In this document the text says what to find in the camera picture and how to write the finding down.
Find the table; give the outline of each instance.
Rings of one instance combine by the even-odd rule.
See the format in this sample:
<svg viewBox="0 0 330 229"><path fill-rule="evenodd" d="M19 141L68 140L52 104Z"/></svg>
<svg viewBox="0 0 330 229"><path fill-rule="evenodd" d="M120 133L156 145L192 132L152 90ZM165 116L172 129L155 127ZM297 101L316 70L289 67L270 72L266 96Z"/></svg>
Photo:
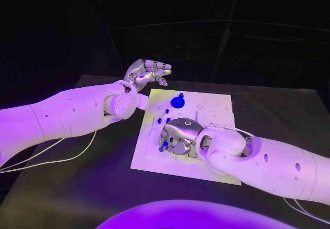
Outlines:
<svg viewBox="0 0 330 229"><path fill-rule="evenodd" d="M114 77L83 75L77 87ZM149 83L142 93L163 88ZM237 127L330 157L330 114L312 89L169 82L168 89L230 94ZM145 111L98 131L88 151L75 159L22 171L0 207L2 228L96 228L124 210L159 200L192 199L240 207L297 228L328 225L290 208L281 197L257 188L130 169ZM28 165L75 156L93 134L65 139ZM38 145L35 154L57 140ZM330 220L330 206L300 201Z"/></svg>

